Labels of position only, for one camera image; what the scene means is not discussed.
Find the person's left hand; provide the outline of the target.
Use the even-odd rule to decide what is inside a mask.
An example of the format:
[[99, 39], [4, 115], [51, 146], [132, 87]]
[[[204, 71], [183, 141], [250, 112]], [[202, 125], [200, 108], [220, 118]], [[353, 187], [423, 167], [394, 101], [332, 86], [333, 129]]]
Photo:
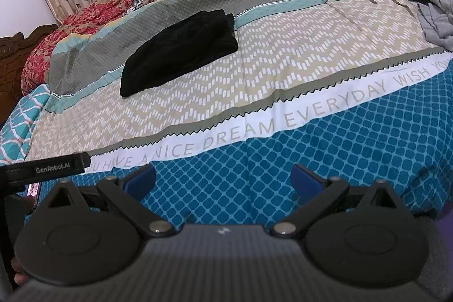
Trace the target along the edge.
[[28, 281], [28, 277], [23, 271], [17, 258], [12, 259], [12, 268], [15, 271], [14, 281], [18, 286], [24, 285]]

